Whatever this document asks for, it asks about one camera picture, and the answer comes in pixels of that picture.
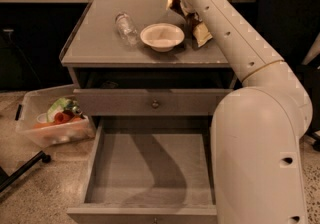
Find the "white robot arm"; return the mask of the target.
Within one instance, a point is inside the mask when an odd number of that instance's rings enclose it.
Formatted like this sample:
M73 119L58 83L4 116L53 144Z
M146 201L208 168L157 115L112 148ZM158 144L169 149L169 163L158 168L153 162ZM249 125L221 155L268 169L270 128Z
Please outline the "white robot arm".
M217 106L211 153L218 224L308 224L299 140L310 98L227 0L182 0L205 23L240 89Z

